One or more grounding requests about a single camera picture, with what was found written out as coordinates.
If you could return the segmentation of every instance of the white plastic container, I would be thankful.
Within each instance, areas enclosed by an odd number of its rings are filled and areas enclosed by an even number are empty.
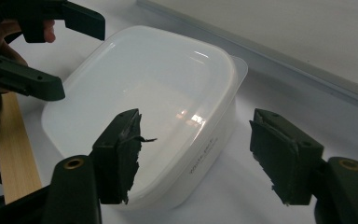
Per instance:
[[[88,155],[119,113],[139,108],[143,144],[129,203],[117,209],[167,209],[186,199],[225,147],[235,124],[244,61],[215,46],[134,26],[109,37],[48,103],[42,125],[66,158]]]

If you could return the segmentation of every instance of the wooden board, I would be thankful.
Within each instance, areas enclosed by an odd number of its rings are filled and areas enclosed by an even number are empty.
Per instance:
[[[6,203],[42,187],[17,95],[0,95],[0,171]]]
[[[358,1],[138,0],[358,99]]]

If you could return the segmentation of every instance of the white surface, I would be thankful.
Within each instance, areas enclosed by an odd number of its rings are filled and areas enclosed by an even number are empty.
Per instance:
[[[139,0],[358,99],[358,1]]]
[[[190,197],[166,212],[119,212],[103,206],[104,224],[315,223],[312,205],[287,207],[270,190],[269,178],[249,151],[249,120],[257,107],[274,111],[322,143],[324,159],[344,156],[358,160],[358,102],[223,38],[138,7],[134,0],[74,2],[105,16],[107,36],[133,25],[149,25],[214,44],[249,65],[248,76],[236,95],[237,127]],[[57,40],[53,44],[29,45],[19,39],[12,46],[30,66],[66,79],[101,41],[67,30],[62,22],[57,22],[55,30]],[[44,103],[27,97],[20,97],[20,101],[39,173],[46,185],[62,155],[43,133],[40,120]]]
[[[171,187],[210,140],[243,81],[245,74],[236,71],[220,48],[134,26],[109,37],[64,82],[66,97],[46,105],[42,127],[65,158],[88,155],[116,115],[139,108],[142,135],[158,141],[143,144],[130,201],[117,208],[143,208]],[[176,184],[194,185],[188,181]]]

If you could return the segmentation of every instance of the white table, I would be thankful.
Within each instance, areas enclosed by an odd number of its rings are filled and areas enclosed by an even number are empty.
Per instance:
[[[325,87],[296,71],[243,49],[186,23],[139,7],[134,0],[76,0],[106,18],[106,36],[133,26],[147,25],[194,37],[243,58],[248,77],[236,96],[238,124],[227,147],[196,190],[169,211],[120,212],[102,207],[103,223],[314,223],[313,205],[285,206],[270,189],[269,178],[249,151],[255,108],[281,114],[325,146],[324,159],[343,156],[358,160],[358,101]],[[55,26],[53,44],[15,48],[33,68],[66,79],[101,42]],[[44,102],[20,97],[21,111],[44,185],[54,165],[63,159],[41,127]]]

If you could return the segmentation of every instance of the white lid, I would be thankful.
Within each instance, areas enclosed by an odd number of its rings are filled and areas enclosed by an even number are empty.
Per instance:
[[[139,108],[142,136],[158,140],[143,144],[129,193],[137,203],[152,190],[162,193],[185,169],[238,82],[223,50],[135,26],[109,37],[69,76],[66,98],[46,105],[42,125],[64,157],[88,155],[117,114]]]

